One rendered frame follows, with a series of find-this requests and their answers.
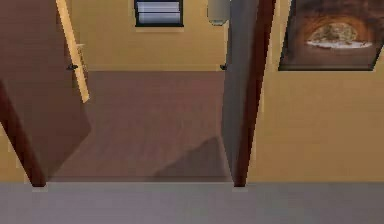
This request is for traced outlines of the grey room door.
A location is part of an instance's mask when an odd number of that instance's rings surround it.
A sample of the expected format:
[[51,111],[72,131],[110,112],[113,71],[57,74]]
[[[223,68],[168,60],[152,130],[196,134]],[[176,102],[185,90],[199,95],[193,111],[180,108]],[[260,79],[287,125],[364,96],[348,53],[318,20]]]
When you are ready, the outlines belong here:
[[259,0],[231,0],[221,136],[235,180],[243,110]]

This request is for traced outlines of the black framed window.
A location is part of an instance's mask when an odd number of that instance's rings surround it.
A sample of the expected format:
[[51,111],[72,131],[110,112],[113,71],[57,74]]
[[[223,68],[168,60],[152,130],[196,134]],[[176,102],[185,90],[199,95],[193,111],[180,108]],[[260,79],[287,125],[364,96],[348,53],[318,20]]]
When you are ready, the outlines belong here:
[[137,27],[183,27],[183,0],[134,0]]

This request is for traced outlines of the brown room door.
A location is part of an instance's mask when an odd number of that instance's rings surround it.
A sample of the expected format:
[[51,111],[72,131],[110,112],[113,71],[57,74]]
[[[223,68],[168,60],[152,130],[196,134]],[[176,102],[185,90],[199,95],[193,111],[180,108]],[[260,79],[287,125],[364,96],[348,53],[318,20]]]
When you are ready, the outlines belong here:
[[0,80],[52,176],[90,132],[55,0],[0,0]]

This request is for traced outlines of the grey wall lamp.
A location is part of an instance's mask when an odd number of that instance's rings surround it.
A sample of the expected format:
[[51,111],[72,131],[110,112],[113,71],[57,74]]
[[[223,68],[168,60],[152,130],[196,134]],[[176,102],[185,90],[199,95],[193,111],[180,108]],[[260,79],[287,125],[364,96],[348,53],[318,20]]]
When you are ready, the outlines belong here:
[[222,26],[230,18],[231,0],[208,0],[207,17],[213,26]]

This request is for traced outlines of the brown framed wall picture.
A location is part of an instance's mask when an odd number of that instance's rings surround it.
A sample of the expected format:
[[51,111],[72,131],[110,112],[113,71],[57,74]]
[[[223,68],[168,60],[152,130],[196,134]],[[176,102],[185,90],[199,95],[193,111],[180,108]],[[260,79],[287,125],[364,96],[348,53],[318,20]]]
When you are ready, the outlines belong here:
[[291,0],[280,71],[371,71],[384,46],[384,0]]

